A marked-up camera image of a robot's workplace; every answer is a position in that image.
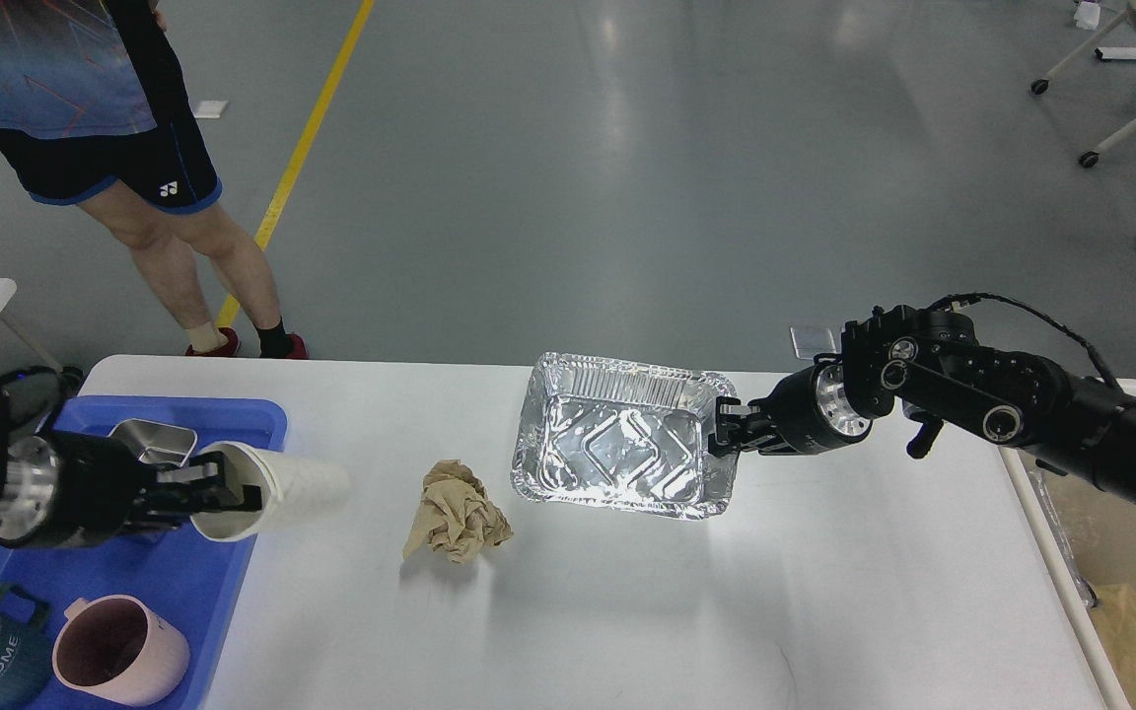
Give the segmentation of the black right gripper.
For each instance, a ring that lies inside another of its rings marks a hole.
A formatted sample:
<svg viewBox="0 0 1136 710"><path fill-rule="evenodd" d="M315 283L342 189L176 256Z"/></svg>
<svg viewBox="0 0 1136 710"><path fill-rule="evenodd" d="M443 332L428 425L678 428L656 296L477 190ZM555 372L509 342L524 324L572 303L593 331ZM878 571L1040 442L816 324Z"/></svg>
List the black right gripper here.
<svg viewBox="0 0 1136 710"><path fill-rule="evenodd" d="M716 398L716 424L751 421L771 421L774 431L718 427L709 438L709 454L819 456L855 445L872 431L871 419L849 404L842 364L815 364L777 383L771 395L747 403Z"/></svg>

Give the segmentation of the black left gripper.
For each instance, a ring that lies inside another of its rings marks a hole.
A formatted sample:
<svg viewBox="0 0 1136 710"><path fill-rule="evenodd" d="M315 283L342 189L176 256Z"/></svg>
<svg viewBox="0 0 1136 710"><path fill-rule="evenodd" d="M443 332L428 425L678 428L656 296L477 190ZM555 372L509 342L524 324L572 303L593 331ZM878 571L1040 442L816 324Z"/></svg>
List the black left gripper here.
<svg viewBox="0 0 1136 710"><path fill-rule="evenodd" d="M181 523L194 513L260 512L261 488L225 488L222 456L193 456L168 466L140 461L107 437L51 431L15 441L6 453L0 496L5 548L95 548L135 533L135 502L149 485L149 523ZM215 488L197 488L215 486Z"/></svg>

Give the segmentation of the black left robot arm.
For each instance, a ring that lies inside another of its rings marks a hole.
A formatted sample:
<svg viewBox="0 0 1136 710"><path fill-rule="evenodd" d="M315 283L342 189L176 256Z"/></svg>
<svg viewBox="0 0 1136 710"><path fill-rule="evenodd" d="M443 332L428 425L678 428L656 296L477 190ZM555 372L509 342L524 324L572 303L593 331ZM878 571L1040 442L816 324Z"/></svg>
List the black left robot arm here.
<svg viewBox="0 0 1136 710"><path fill-rule="evenodd" d="M179 529L194 513L252 513L269 488L240 482L229 456L153 442L57 431L53 423L12 438L0 387L0 545L95 548L114 536Z"/></svg>

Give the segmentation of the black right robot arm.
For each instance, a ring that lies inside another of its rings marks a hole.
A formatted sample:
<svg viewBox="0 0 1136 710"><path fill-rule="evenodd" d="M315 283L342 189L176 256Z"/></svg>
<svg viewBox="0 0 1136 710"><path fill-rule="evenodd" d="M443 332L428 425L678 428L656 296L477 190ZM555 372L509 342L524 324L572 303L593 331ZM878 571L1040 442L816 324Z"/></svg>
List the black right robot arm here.
<svg viewBox="0 0 1136 710"><path fill-rule="evenodd" d="M920 426L907 445L916 460L952 424L1136 506L1136 396L1088 340L1079 341L1096 370L1087 378L1037 354L982 345L963 314L982 301L963 293L849 320L838 352L816 354L770 395L718 398L709 453L821 454L864 441L871 423L902 401Z"/></svg>

